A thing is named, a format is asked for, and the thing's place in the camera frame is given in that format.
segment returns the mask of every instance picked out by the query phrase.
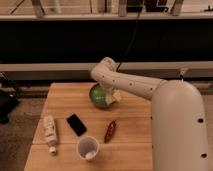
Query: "small bottle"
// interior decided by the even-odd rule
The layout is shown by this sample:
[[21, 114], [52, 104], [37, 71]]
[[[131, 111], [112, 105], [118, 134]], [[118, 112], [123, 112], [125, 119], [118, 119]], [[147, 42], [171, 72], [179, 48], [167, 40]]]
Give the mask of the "small bottle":
[[44, 117], [45, 142], [49, 146], [49, 152], [56, 155], [56, 144], [58, 142], [56, 134], [56, 125], [53, 116]]

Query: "cup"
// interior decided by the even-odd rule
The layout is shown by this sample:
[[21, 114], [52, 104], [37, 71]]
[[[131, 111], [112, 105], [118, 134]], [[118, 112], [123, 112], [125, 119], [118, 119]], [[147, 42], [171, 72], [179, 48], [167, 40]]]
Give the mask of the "cup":
[[77, 143], [77, 153], [81, 159], [92, 161], [99, 151], [97, 139], [91, 136], [81, 138]]

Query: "black wall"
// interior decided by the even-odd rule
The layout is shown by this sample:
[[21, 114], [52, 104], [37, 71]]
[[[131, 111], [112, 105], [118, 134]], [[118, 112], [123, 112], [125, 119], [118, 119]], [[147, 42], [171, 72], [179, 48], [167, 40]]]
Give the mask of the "black wall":
[[2, 21], [2, 63], [213, 60], [213, 20]]

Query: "tube cap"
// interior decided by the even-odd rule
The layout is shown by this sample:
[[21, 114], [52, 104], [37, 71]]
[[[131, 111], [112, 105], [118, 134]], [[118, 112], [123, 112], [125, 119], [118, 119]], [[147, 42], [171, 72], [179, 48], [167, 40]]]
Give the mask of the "tube cap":
[[56, 153], [57, 153], [56, 148], [53, 147], [53, 146], [49, 148], [49, 152], [50, 152], [53, 156], [56, 155]]

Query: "smartphone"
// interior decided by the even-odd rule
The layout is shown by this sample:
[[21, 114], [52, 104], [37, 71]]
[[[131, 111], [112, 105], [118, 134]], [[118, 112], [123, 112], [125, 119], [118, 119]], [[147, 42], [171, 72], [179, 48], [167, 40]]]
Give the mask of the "smartphone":
[[69, 118], [67, 118], [67, 122], [78, 136], [81, 136], [87, 131], [87, 128], [76, 114], [72, 114]]

